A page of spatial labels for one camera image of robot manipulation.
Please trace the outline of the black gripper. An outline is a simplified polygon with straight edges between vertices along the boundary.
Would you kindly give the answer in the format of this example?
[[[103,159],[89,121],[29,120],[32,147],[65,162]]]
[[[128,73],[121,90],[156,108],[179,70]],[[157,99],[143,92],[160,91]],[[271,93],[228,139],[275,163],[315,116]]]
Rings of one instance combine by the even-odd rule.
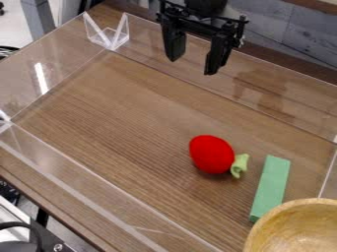
[[[231,48],[243,45],[246,15],[228,0],[159,0],[156,20],[171,62],[185,52],[185,33],[211,38],[204,74],[214,75],[226,64]]]

